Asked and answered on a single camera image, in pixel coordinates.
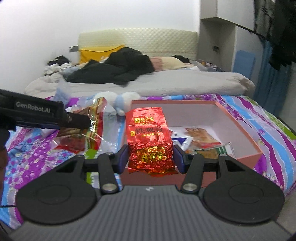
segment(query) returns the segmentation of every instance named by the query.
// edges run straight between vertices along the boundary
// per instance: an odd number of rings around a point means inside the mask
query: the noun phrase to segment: stuffed animal
[[[141,98],[141,96],[136,92],[125,92],[117,95],[116,93],[109,91],[96,94],[94,99],[99,97],[104,97],[120,116],[125,116],[126,112],[131,110],[131,102],[133,100],[139,100]]]

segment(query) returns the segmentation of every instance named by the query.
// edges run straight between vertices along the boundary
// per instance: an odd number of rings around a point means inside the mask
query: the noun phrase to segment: headboard
[[[163,28],[121,28],[81,33],[79,48],[124,44],[150,57],[181,55],[195,60],[197,32]]]

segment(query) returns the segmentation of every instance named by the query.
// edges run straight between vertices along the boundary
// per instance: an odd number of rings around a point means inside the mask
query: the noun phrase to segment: open box
[[[143,107],[162,107],[168,127],[210,127],[221,143],[230,142],[238,161],[253,168],[263,154],[257,143],[241,125],[215,101],[200,100],[137,100],[132,109]],[[129,174],[126,169],[121,175],[123,185],[164,185],[183,182],[185,175],[166,175],[151,177],[144,172]],[[215,173],[205,172],[202,186],[215,180]]]

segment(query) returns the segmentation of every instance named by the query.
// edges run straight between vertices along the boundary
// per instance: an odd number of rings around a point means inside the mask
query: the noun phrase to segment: blue curtain
[[[277,71],[268,63],[271,53],[271,43],[266,40],[253,99],[268,112],[278,117],[285,102],[291,66],[282,65]]]

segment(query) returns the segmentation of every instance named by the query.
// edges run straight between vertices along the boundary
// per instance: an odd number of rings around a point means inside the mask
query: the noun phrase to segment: crinkled red foil
[[[177,173],[171,134],[160,107],[126,113],[126,135],[131,150],[129,172],[146,171],[154,176]]]

